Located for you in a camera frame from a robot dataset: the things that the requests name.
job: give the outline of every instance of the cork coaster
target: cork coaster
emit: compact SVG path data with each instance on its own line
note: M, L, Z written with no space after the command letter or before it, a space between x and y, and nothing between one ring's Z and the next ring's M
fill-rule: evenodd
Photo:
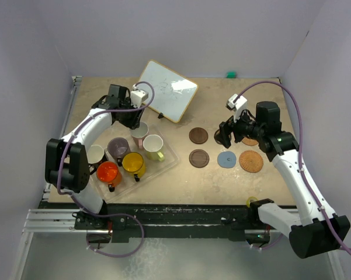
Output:
M208 132L201 127L195 127L189 132L189 139L195 144L203 144L208 140Z
M256 173L262 169L263 159L254 150L246 150L239 157L240 166L247 172Z
M194 167L205 167L209 163L209 155L204 150L193 150L189 154L189 162Z
M258 144L258 142L254 139L249 139L247 137L244 137L244 139L241 141L244 144L248 145L248 146L255 146Z

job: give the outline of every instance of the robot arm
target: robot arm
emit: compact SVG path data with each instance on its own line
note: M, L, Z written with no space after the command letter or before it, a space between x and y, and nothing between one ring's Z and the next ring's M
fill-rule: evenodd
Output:
M266 154L286 182L299 214L299 217L290 214L272 200L264 199L250 204L251 222L266 223L282 232L289 238L294 252L300 258L338 249L339 243L328 229L322 212L301 178L297 162L298 143L291 133L282 131L277 104L270 101L257 103L254 117L246 109L246 99L241 96L235 100L236 97L235 94L227 101L227 108L235 114L220 124L219 132L214 136L216 141L229 148L231 133L234 134L235 143L244 137L257 140L260 150ZM303 161L302 163L308 182L322 201L322 207L343 240L350 228L347 217L337 216L335 210L325 201Z
M119 121L130 129L139 127L143 110L129 111L139 108L141 103L148 98L148 93L143 90L129 91L128 88L110 85L108 95L101 97L90 110L88 116L69 134L61 139L51 139L46 149L46 182L57 185L58 170L67 142L71 145L67 151L69 162L63 164L61 175L61 191L69 193L88 210L100 213L104 201L88 183L89 166L86 151L115 121ZM119 109L119 112L103 113L105 110Z

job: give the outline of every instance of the pink mug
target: pink mug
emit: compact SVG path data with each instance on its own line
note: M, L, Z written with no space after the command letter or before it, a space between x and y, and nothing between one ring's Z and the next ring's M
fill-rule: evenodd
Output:
M143 140L147 137L149 130L148 125L143 121L140 122L137 129L130 129L131 137L139 149L143 148Z

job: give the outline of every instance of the coaster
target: coaster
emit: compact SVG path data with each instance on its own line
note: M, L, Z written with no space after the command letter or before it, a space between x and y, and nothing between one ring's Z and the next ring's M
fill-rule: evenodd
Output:
M255 146L258 144L258 142L254 139L249 139L247 137L244 137L244 139L241 141L244 144L248 145L248 146Z
M208 140L208 132L201 127L195 127L189 132L189 139L195 144L202 144Z
M209 163L209 155L204 150L193 150L189 154L189 162L194 167L205 167Z
M239 163L245 171L256 173L262 169L263 159L254 150L246 150L241 153Z
M223 168L233 168L236 164L236 156L233 152L221 152L218 155L218 164Z

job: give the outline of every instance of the whiteboard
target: whiteboard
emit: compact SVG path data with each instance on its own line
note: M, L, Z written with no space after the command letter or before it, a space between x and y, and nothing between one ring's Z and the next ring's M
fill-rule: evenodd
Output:
M180 121L199 88L194 82L154 60L148 62L139 81L146 81L154 88L154 100L149 107L175 123ZM149 86L141 84L138 88L149 93L146 101L152 98Z

